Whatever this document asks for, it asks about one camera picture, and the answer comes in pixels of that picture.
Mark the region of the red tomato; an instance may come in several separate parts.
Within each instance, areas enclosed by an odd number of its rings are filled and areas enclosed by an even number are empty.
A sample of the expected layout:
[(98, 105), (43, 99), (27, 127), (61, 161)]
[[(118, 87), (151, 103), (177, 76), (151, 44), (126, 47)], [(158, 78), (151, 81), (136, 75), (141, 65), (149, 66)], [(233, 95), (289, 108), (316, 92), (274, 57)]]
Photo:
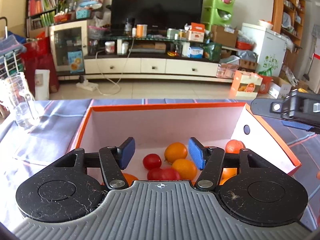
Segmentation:
[(160, 168), (162, 165), (162, 160), (157, 154), (148, 154), (143, 159), (143, 166), (149, 171), (155, 168)]
[(173, 168), (154, 168), (148, 172), (147, 179), (151, 181), (175, 181), (181, 178)]

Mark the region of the orange fruit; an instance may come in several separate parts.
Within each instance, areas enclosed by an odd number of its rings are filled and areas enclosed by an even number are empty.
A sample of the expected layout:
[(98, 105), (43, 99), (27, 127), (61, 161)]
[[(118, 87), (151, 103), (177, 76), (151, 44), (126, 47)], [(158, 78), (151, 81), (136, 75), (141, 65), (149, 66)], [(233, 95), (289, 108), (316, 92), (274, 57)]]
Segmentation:
[(178, 172), (182, 180), (192, 181), (197, 175), (197, 167), (188, 159), (177, 159), (171, 167)]
[(245, 145), (243, 144), (242, 141), (233, 139), (227, 142), (225, 146), (225, 152), (231, 153), (231, 154), (239, 154), (240, 150), (244, 148), (245, 148)]
[(123, 173), (123, 176), (126, 179), (129, 186), (131, 186), (134, 181), (139, 180), (136, 176), (128, 174), (128, 173)]
[(180, 142), (170, 144), (164, 151), (165, 160), (172, 164), (177, 159), (185, 159), (188, 155), (186, 146)]

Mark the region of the orange cardboard box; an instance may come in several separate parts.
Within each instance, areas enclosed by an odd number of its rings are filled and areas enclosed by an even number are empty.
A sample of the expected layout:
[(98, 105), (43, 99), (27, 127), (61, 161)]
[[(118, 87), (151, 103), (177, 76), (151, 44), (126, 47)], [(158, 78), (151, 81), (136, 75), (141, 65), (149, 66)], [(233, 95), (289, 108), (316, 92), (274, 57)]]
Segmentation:
[(135, 140), (135, 154), (125, 173), (146, 179), (145, 155), (163, 155), (174, 142), (195, 137), (204, 146), (224, 148), (236, 139), (283, 172), (292, 175), (300, 160), (277, 132), (244, 102), (91, 106), (73, 141), (74, 148), (97, 152)]

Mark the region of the orange white fruit carton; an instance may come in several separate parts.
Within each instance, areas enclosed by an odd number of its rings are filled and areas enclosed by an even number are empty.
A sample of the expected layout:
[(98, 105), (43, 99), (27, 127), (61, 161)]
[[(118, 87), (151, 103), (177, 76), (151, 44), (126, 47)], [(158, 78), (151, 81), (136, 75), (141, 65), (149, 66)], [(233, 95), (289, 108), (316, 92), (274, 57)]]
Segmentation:
[(263, 78), (256, 73), (237, 70), (229, 93), (230, 98), (255, 99)]

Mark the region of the white chest freezer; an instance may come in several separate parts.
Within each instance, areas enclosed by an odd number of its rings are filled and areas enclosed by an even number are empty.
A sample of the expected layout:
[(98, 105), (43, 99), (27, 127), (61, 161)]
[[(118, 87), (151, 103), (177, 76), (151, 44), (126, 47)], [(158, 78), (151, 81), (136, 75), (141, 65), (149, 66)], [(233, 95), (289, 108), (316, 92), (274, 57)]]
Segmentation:
[(275, 31), (259, 25), (243, 23), (242, 33), (253, 42), (253, 52), (258, 56), (256, 73), (278, 77), (287, 50), (288, 39)]

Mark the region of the white power strip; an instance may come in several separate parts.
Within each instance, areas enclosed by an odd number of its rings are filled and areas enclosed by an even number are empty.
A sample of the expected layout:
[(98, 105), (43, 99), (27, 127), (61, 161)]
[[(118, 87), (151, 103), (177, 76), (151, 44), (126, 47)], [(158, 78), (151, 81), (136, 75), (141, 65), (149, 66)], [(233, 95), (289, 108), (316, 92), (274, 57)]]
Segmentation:
[(97, 83), (92, 83), (92, 82), (85, 81), (83, 83), (78, 82), (76, 84), (76, 87), (80, 88), (80, 89), (83, 89), (83, 90), (87, 90), (87, 91), (93, 92), (93, 91), (98, 89), (99, 85)]

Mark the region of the blue plaid tablecloth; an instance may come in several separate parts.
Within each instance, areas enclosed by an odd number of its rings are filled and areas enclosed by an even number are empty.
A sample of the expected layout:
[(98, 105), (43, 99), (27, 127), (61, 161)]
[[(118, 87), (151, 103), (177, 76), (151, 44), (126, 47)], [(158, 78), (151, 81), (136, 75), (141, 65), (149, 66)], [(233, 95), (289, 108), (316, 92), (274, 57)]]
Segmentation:
[[(41, 101), (44, 116), (39, 126), (27, 133), (7, 117), (1, 124), (1, 223), (14, 230), (23, 216), (15, 194), (30, 176), (68, 152), (82, 120), (91, 106), (201, 103), (200, 99), (84, 99)], [(319, 135), (284, 126), (280, 120), (265, 121), (281, 136), (302, 163), (293, 175), (306, 189), (309, 203), (302, 223), (319, 227)]]

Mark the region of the wooden bookshelf right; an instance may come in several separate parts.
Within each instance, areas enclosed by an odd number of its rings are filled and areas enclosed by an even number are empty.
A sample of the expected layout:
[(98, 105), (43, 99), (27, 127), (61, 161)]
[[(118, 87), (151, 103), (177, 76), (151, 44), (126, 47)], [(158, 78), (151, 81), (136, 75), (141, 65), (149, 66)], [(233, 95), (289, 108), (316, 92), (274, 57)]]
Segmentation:
[(273, 30), (285, 35), (293, 43), (293, 48), (285, 54), (284, 63), (291, 70), (295, 70), (298, 54), (302, 47), (303, 29), (305, 20), (304, 0), (274, 0), (272, 24)]

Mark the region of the white TV stand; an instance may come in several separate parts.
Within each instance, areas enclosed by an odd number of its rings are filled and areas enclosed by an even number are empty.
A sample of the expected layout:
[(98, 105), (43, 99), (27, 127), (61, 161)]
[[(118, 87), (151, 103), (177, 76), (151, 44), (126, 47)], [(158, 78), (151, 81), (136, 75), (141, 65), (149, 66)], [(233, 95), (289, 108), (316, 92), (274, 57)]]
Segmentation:
[(96, 79), (103, 74), (109, 79), (155, 79), (231, 83), (231, 78), (218, 77), (218, 64), (206, 58), (170, 56), (167, 53), (134, 53), (130, 48), (127, 54), (117, 54), (120, 46), (130, 41), (133, 45), (142, 38), (110, 37), (116, 43), (115, 53), (106, 54), (100, 49), (95, 54), (84, 56), (85, 74)]

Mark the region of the brown cardboard box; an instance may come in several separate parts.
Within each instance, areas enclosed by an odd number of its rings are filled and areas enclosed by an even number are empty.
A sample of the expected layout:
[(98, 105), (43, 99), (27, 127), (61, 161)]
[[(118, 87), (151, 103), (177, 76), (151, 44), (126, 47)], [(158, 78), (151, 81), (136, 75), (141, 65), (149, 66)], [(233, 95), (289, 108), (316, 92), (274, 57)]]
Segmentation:
[(212, 25), (210, 39), (223, 46), (234, 48), (238, 38), (238, 31), (221, 25)]

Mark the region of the white paper bag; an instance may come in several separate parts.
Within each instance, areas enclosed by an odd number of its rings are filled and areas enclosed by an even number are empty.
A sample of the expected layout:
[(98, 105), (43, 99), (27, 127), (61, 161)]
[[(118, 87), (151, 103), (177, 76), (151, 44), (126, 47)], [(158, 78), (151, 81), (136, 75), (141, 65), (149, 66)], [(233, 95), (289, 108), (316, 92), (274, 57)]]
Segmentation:
[(49, 70), (35, 70), (35, 100), (49, 100), (49, 75)]

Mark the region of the clear glass jar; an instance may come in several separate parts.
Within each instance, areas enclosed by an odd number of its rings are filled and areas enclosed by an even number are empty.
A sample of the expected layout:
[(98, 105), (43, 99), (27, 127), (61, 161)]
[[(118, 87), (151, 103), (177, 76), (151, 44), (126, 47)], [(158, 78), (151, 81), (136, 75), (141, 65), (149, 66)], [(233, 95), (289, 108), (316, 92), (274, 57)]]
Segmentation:
[(32, 111), (31, 94), (23, 72), (15, 73), (2, 81), (4, 102), (16, 124), (24, 130), (30, 130), (36, 122)]

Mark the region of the orange white milk carton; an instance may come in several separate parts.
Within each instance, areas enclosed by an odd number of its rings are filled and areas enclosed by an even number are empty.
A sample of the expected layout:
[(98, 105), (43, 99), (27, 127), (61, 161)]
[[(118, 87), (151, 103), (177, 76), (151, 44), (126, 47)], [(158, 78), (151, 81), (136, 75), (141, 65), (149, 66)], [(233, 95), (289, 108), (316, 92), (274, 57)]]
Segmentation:
[(205, 35), (205, 25), (201, 23), (191, 23), (187, 31), (187, 40), (193, 42), (203, 42)]

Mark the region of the red shopping bag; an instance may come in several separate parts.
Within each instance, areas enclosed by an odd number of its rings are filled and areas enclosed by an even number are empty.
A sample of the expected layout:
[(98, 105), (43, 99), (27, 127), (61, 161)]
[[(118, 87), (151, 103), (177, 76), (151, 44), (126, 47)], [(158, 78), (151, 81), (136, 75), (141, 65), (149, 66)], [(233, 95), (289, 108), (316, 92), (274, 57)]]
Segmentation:
[(22, 53), (21, 58), (24, 63), (24, 74), (28, 86), (35, 94), (35, 70), (49, 70), (49, 92), (56, 93), (59, 90), (59, 81), (56, 74), (53, 56), (50, 49), (50, 38), (45, 37), (40, 40), (30, 41), (24, 44), (27, 49)]

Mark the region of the glass door cabinet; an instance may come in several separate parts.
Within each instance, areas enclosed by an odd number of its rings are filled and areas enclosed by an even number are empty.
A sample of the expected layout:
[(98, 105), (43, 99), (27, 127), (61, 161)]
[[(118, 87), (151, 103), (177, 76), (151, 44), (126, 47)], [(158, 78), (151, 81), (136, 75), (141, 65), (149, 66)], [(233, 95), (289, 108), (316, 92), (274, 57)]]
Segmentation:
[(88, 54), (88, 24), (91, 20), (74, 20), (50, 26), (50, 49), (55, 69), (59, 72), (71, 71), (68, 53), (81, 52), (81, 58)]

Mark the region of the orange cylindrical tin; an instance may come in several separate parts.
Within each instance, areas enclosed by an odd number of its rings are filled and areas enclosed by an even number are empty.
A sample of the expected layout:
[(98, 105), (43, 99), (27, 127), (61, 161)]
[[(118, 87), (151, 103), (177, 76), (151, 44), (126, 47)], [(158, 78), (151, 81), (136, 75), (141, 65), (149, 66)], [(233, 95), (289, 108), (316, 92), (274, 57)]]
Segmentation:
[(147, 24), (138, 24), (136, 26), (136, 37), (143, 38), (147, 36), (148, 25)]

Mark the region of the green stacking bins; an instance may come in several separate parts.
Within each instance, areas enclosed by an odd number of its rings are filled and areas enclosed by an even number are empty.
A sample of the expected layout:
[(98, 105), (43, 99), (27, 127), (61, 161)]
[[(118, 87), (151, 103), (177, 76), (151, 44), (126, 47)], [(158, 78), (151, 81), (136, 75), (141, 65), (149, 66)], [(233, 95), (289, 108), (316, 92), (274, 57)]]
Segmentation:
[(235, 0), (204, 0), (201, 23), (207, 31), (212, 26), (231, 26)]

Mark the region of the shopping trolley cart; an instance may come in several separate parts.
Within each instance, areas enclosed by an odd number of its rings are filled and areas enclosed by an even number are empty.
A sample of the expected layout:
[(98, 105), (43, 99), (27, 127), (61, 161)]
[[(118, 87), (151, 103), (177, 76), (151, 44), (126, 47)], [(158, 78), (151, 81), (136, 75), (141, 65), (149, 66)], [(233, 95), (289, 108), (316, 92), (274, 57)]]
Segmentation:
[(26, 52), (26, 48), (21, 44), (16, 35), (8, 31), (8, 20), (1, 17), (4, 21), (4, 35), (1, 36), (1, 57), (0, 57), (0, 77), (4, 80), (19, 72), (24, 72), (24, 65), (21, 54)]

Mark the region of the black flat television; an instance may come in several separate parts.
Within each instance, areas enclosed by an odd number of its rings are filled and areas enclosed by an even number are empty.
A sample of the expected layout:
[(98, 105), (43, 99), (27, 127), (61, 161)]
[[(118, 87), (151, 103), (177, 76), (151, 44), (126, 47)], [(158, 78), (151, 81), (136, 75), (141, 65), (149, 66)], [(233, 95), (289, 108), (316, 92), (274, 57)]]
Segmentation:
[(181, 29), (199, 23), (203, 0), (112, 0), (111, 30), (123, 31), (127, 20), (149, 29)]

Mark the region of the black bookshelf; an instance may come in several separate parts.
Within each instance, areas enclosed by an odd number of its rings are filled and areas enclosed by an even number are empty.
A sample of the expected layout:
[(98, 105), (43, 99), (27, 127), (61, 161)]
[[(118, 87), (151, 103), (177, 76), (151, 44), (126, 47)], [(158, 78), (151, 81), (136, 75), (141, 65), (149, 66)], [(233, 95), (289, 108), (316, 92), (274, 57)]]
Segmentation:
[(58, 23), (55, 17), (68, 12), (73, 6), (70, 0), (27, 0), (25, 18), (26, 33)]

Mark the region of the beige floor air conditioner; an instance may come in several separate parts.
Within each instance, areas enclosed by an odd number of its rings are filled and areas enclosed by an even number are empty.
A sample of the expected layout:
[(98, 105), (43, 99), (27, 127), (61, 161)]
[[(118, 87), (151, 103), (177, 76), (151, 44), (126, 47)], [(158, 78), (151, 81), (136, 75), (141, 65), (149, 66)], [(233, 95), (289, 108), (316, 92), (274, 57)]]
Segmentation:
[(8, 31), (25, 36), (27, 0), (1, 0), (1, 17), (7, 19)]

